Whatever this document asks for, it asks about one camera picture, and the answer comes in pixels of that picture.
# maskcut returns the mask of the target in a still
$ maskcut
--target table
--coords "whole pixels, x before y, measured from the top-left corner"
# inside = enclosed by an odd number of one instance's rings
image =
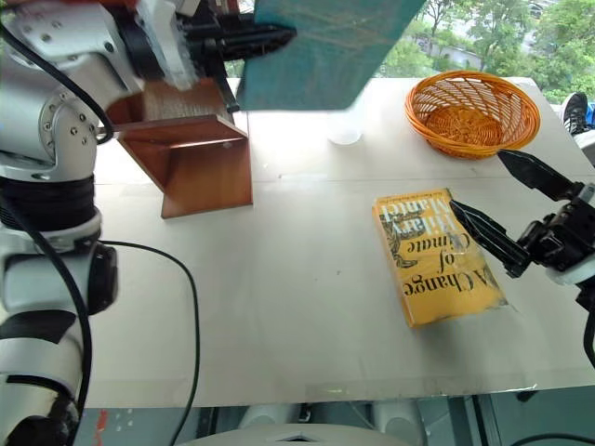
[[[406,122],[413,79],[373,79],[364,137],[327,141],[323,113],[254,112],[254,206],[163,221],[159,190],[114,143],[99,148],[105,238],[150,244],[185,262],[199,287],[202,367],[195,405],[376,400],[595,382],[582,349],[577,290],[532,266],[519,280],[488,257],[507,307],[407,327],[371,207],[376,197],[448,187],[517,237],[558,204],[494,158],[433,151]],[[527,151],[595,181],[538,89],[542,127]],[[91,407],[182,406],[192,376],[192,303],[183,275],[119,249],[117,302],[92,318]]]

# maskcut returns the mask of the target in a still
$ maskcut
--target woven basket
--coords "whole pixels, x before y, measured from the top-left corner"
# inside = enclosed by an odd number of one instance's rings
[[[520,149],[539,130],[539,109],[520,88],[484,72],[443,72],[407,96],[407,119],[434,148],[479,160]]]

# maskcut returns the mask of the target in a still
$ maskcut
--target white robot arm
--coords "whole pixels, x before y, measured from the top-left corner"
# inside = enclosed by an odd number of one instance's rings
[[[14,12],[0,88],[0,444],[63,445],[86,399],[87,316],[117,288],[93,203],[97,144],[112,135],[102,110],[144,80],[187,89],[207,75],[236,110],[223,62],[268,53],[295,32],[215,17],[199,0],[141,0],[136,11],[35,2]]]

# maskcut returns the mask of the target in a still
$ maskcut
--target person's foot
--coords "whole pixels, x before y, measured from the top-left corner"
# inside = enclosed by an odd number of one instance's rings
[[[578,135],[588,130],[587,106],[587,95],[582,92],[572,93],[562,103],[560,118],[571,135]]]

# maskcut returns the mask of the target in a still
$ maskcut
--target yellow book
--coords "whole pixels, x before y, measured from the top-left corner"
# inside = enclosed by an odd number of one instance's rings
[[[450,201],[441,189],[378,198],[374,206],[411,327],[507,305]]]

